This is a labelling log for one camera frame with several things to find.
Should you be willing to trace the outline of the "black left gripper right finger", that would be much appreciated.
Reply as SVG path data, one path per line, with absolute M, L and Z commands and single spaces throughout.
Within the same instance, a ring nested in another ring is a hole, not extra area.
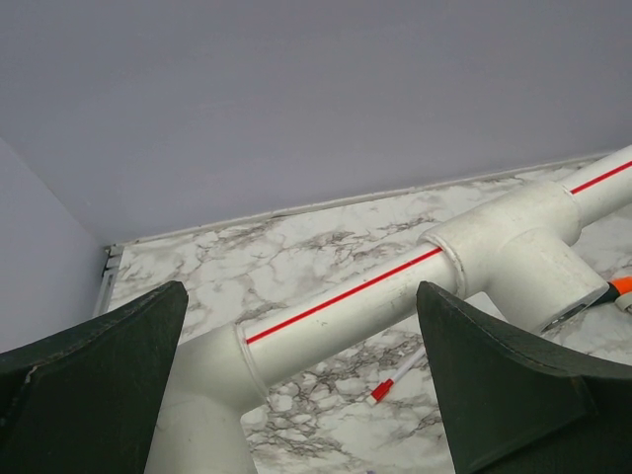
M 630 366 L 546 341 L 428 281 L 417 312 L 456 472 L 630 472 Z

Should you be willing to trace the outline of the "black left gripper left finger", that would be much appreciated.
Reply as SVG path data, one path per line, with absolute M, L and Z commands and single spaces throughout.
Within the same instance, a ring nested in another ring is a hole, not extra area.
M 3 353 L 2 472 L 143 472 L 188 302 L 168 281 Z

